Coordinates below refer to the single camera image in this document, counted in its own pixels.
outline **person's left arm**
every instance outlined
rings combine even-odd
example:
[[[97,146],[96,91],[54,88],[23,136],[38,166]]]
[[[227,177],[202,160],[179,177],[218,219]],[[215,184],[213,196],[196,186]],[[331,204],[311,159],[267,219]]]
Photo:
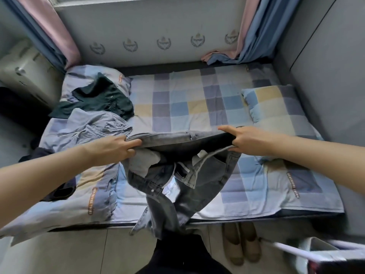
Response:
[[[0,228],[25,212],[47,194],[93,166],[132,157],[141,145],[125,136],[96,139],[66,151],[0,169]]]

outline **pair of slippers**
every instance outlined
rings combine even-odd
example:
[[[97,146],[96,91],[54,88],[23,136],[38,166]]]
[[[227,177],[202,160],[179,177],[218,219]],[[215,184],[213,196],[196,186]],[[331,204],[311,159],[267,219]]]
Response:
[[[234,265],[258,262],[261,258],[260,242],[253,222],[224,223],[222,225],[223,248],[227,259]]]

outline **pant leg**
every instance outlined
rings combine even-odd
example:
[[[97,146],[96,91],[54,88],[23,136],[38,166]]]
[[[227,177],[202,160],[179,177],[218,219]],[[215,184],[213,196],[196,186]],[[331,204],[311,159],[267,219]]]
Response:
[[[159,268],[170,268],[179,273],[230,274],[211,257],[200,235],[169,233],[163,240],[157,240],[150,262],[136,274],[158,273]]]

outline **hand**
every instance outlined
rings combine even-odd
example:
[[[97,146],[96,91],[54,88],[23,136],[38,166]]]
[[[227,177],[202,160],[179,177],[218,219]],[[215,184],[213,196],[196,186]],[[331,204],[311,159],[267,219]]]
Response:
[[[105,166],[111,163],[117,163],[135,155],[133,147],[140,146],[142,140],[135,139],[125,142],[127,137],[110,136],[93,140],[89,143],[82,144],[86,154],[90,157],[92,166]]]
[[[219,130],[236,137],[232,142],[237,146],[230,151],[244,153],[251,156],[273,156],[273,147],[277,140],[285,140],[288,135],[271,133],[253,126],[235,128],[233,126],[219,126]]]

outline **pillow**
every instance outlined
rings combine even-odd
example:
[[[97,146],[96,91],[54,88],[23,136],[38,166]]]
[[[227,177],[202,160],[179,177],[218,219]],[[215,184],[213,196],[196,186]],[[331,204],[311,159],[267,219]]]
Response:
[[[255,127],[267,131],[317,139],[292,85],[243,89]],[[259,162],[274,157],[256,157]]]

